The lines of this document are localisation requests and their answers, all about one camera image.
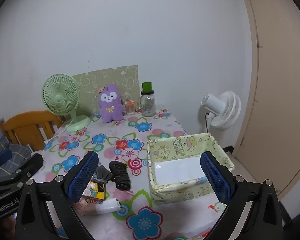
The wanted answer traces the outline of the small cotton swab jar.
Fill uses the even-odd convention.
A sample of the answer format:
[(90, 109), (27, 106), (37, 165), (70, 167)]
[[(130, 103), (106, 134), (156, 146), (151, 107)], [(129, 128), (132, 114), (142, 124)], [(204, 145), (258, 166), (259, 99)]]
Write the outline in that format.
[(126, 106), (126, 114), (127, 115), (132, 115), (135, 113), (135, 109), (136, 109), (136, 102), (135, 101), (126, 101), (125, 103)]

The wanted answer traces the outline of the purple plush toy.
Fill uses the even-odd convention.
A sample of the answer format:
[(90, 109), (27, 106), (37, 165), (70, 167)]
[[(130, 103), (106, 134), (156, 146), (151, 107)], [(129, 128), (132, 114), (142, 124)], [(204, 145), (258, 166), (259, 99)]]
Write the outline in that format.
[(123, 119), (124, 105), (117, 85), (109, 84), (98, 90), (98, 105), (100, 116), (104, 124)]

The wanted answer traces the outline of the cartoon tissue pack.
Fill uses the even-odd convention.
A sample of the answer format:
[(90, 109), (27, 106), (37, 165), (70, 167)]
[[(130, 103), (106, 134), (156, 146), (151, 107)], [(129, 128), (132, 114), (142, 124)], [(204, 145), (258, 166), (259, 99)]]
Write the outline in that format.
[(82, 194), (83, 198), (104, 201), (106, 199), (106, 186), (90, 180)]

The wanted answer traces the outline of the wooden chair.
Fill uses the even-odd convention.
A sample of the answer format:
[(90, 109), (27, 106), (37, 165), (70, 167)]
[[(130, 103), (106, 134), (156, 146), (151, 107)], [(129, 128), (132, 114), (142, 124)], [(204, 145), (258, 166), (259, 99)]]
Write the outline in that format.
[(45, 139), (51, 139), (60, 128), (65, 118), (58, 117), (50, 111), (30, 111), (0, 120), (0, 129), (9, 142), (22, 146), (29, 145), (39, 151), (45, 147)]

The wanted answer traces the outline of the white roll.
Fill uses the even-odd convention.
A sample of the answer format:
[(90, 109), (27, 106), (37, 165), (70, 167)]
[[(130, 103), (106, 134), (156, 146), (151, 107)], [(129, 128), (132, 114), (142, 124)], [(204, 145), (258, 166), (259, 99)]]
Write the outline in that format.
[(102, 202), (95, 199), (81, 198), (78, 202), (73, 204), (73, 207), (82, 216), (102, 215), (121, 210), (121, 204), (115, 198), (104, 200)]

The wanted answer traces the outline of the green desk fan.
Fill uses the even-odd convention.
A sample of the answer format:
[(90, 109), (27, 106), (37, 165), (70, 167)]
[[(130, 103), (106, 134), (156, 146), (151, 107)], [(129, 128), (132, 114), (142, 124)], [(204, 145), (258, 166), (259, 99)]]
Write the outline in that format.
[(45, 107), (54, 115), (70, 115), (70, 120), (65, 125), (67, 131), (78, 131), (91, 123), (88, 116), (76, 113), (79, 104), (79, 87), (73, 77), (65, 74), (49, 77), (43, 84), (41, 96)]

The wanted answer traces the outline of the white standing fan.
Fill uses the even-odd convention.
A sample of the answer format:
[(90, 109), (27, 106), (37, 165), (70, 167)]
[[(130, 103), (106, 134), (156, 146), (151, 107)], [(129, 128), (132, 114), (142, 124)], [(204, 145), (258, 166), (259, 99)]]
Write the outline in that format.
[(229, 129), (238, 119), (241, 112), (241, 100), (232, 91), (226, 91), (219, 97), (206, 93), (201, 105), (208, 110), (210, 126), (219, 131)]

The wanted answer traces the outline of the plaid blue bedding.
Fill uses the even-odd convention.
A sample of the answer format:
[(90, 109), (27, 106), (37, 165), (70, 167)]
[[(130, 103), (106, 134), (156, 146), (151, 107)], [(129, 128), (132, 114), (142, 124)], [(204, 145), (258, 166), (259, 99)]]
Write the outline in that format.
[(0, 132), (0, 177), (16, 171), (31, 154), (29, 146), (13, 144)]

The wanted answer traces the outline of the floral tablecloth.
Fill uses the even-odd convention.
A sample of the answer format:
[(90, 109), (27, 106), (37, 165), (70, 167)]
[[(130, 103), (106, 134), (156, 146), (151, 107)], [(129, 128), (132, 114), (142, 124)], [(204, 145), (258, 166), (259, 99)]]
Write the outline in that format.
[(106, 198), (117, 199), (121, 210), (104, 215), (83, 216), (95, 239), (203, 239), (225, 209), (214, 193), (191, 200), (156, 205), (149, 190), (147, 141), (150, 136), (170, 138), (188, 135), (166, 109), (154, 117), (139, 114), (104, 124), (94, 116), (90, 125), (75, 132), (59, 130), (42, 150), (43, 168), (35, 175), (38, 183), (65, 175), (84, 155), (93, 150), (100, 164), (111, 161), (127, 165), (129, 191), (106, 185)]

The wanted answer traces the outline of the beige door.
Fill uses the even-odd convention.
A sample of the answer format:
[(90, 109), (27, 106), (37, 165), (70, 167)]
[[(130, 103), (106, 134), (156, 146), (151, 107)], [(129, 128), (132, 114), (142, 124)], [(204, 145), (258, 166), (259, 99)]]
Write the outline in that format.
[(300, 10), (293, 0), (244, 0), (251, 84), (234, 156), (283, 198), (300, 179)]

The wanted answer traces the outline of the glass jar green lid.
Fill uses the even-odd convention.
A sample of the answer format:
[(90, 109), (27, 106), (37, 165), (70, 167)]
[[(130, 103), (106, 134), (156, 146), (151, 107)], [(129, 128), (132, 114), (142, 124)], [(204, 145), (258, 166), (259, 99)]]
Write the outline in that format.
[(153, 117), (156, 113), (154, 90), (151, 82), (143, 82), (140, 92), (141, 114), (145, 117)]

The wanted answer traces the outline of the grey sock bundle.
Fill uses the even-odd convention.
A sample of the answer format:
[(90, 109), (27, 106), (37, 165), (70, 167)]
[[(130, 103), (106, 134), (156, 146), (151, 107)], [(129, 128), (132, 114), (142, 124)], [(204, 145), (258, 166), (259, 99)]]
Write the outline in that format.
[(92, 181), (98, 184), (106, 185), (111, 179), (112, 173), (103, 165), (99, 165), (93, 174)]

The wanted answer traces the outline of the yellow cartoon storage box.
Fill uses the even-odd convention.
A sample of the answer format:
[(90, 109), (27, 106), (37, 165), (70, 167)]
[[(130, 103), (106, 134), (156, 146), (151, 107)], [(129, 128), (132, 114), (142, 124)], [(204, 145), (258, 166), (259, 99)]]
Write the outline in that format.
[(153, 203), (176, 203), (213, 193), (200, 166), (200, 156), (206, 151), (229, 170), (235, 169), (211, 133), (170, 138), (150, 136), (147, 166)]

